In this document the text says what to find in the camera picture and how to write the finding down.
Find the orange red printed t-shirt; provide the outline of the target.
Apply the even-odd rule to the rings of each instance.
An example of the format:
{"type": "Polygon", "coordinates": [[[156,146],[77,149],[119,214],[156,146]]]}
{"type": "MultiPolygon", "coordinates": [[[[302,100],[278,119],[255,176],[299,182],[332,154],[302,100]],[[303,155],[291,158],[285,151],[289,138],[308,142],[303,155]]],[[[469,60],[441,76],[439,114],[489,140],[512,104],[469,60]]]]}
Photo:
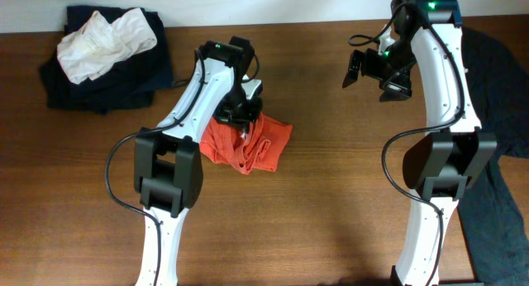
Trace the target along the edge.
{"type": "Polygon", "coordinates": [[[250,174],[254,169],[275,172],[292,130],[292,125],[274,120],[264,113],[250,124],[247,133],[213,118],[206,127],[199,148],[214,164],[228,164],[242,174],[250,174]]]}

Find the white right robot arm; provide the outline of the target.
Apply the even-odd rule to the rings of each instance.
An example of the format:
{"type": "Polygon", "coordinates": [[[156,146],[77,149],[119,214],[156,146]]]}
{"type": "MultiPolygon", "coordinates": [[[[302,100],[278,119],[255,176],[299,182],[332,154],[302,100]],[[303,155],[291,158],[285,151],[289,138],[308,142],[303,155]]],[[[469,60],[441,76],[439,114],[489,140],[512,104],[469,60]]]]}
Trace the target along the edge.
{"type": "Polygon", "coordinates": [[[400,187],[411,208],[404,247],[392,268],[392,285],[440,283],[438,267],[451,215],[482,173],[497,147],[494,134],[483,131],[474,110],[462,57],[462,17],[457,0],[392,0],[392,16],[376,36],[350,38],[350,55],[343,86],[360,76],[379,81],[380,101],[404,101],[412,96],[411,70],[417,66],[427,110],[427,125],[398,133],[382,149],[381,164],[397,140],[422,138],[403,157],[400,187]]]}

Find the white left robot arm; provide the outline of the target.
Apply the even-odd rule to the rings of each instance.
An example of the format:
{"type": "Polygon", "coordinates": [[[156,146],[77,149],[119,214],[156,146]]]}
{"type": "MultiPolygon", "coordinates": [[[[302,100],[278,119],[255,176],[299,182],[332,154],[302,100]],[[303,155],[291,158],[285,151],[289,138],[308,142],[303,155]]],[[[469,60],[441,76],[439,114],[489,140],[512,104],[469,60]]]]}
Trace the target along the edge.
{"type": "Polygon", "coordinates": [[[137,284],[175,285],[183,223],[203,185],[199,144],[211,120],[246,133],[262,108],[262,83],[246,72],[255,58],[247,39],[208,41],[198,48],[182,97],[154,130],[135,140],[134,187],[145,212],[137,284]]]}

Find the black garment with white print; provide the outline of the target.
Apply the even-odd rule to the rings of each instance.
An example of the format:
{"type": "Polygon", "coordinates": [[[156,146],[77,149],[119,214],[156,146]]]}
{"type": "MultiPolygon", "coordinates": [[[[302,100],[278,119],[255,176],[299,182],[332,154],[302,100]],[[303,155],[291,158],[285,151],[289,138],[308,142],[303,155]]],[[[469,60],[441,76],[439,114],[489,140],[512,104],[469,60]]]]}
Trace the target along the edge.
{"type": "Polygon", "coordinates": [[[500,41],[465,27],[462,56],[474,110],[498,152],[528,157],[528,73],[500,41]]]}

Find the navy blue folded garment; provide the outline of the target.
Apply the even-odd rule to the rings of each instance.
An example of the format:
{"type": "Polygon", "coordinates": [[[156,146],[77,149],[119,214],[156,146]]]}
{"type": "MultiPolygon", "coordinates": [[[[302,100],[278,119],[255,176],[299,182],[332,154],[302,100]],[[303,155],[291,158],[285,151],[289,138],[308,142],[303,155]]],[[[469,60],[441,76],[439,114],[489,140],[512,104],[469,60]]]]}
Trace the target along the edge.
{"type": "Polygon", "coordinates": [[[47,107],[106,114],[116,109],[149,107],[155,91],[174,81],[164,24],[157,12],[142,11],[157,39],[156,46],[115,63],[95,80],[69,81],[54,53],[38,72],[47,94],[47,107]]]}

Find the white crumpled garment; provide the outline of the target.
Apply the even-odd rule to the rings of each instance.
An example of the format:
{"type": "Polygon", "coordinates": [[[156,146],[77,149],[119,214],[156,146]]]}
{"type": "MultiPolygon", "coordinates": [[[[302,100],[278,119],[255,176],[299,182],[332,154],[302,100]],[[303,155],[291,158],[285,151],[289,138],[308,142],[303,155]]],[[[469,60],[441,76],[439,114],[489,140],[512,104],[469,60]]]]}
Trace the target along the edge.
{"type": "Polygon", "coordinates": [[[153,49],[157,37],[140,8],[110,23],[96,11],[57,46],[57,60],[68,80],[80,84],[106,74],[115,63],[153,49]]]}

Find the dark grey garment lower right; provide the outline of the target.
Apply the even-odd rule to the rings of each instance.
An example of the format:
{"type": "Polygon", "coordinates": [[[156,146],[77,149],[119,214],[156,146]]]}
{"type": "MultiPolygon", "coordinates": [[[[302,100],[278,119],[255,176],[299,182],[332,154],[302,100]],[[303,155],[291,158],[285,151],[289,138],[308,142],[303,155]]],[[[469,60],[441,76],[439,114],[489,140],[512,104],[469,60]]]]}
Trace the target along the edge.
{"type": "Polygon", "coordinates": [[[524,220],[491,159],[458,206],[475,278],[485,285],[528,286],[524,220]]]}

